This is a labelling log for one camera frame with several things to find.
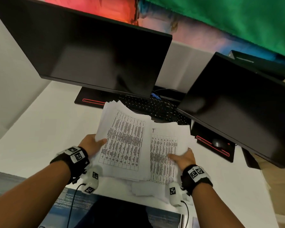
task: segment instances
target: green cloth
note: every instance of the green cloth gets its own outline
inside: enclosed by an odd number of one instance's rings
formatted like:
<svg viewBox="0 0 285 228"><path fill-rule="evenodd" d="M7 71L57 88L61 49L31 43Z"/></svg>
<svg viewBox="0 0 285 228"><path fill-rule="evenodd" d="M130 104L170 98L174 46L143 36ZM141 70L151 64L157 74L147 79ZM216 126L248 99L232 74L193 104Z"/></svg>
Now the green cloth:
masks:
<svg viewBox="0 0 285 228"><path fill-rule="evenodd" d="M285 0L147 0L285 56Z"/></svg>

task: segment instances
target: white desk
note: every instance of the white desk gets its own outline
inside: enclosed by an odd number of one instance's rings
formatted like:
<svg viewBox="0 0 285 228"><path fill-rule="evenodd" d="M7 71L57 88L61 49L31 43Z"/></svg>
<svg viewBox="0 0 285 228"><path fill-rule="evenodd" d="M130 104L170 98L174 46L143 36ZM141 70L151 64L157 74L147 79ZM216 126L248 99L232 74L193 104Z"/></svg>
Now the white desk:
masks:
<svg viewBox="0 0 285 228"><path fill-rule="evenodd" d="M0 140L0 172L30 177L53 159L54 155L78 145L86 134L96 133L102 109L76 105L79 86L52 81ZM212 178L214 189L246 228L278 228L269 193L259 170L247 167L240 147L229 163L198 145L192 137L196 161ZM153 197L131 194L123 180L100 178L95 191L129 202L187 214ZM190 217L196 211L190 206Z"/></svg>

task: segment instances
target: black mouse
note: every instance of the black mouse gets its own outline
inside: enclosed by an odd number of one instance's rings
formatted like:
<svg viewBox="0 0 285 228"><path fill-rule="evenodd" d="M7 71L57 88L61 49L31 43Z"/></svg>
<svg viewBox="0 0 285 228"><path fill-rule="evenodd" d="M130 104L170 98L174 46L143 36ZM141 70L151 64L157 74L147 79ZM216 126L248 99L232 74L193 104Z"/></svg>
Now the black mouse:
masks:
<svg viewBox="0 0 285 228"><path fill-rule="evenodd" d="M219 149L226 149L226 147L227 147L226 142L224 142L223 140L220 140L220 139L213 139L212 145L216 148L219 148Z"/></svg>

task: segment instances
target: black wrist strap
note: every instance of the black wrist strap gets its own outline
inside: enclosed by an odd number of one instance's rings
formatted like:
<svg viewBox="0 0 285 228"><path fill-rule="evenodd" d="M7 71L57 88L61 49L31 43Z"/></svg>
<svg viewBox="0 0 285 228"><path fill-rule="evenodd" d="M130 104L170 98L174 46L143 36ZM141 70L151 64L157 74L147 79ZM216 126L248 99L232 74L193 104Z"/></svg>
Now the black wrist strap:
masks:
<svg viewBox="0 0 285 228"><path fill-rule="evenodd" d="M200 183L207 183L213 187L209 175L198 165L190 165L184 169L181 176L182 188L191 195L194 188Z"/></svg>
<svg viewBox="0 0 285 228"><path fill-rule="evenodd" d="M64 161L68 165L71 171L71 178L68 184L79 178L79 176L85 172L85 168L90 164L86 150L76 146L72 146L61 152L50 164L56 161Z"/></svg>

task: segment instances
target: black keyboard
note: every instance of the black keyboard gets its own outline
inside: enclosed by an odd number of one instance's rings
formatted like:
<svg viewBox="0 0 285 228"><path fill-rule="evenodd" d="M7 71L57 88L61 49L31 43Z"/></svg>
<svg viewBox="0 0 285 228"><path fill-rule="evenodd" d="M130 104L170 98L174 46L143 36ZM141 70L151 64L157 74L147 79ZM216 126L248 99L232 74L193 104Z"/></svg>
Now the black keyboard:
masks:
<svg viewBox="0 0 285 228"><path fill-rule="evenodd" d="M165 120L167 122L177 122L179 125L191 125L191 119L177 112L176 105L157 100L156 98L142 99L128 95L122 95L119 100L130 110L135 110L151 117Z"/></svg>

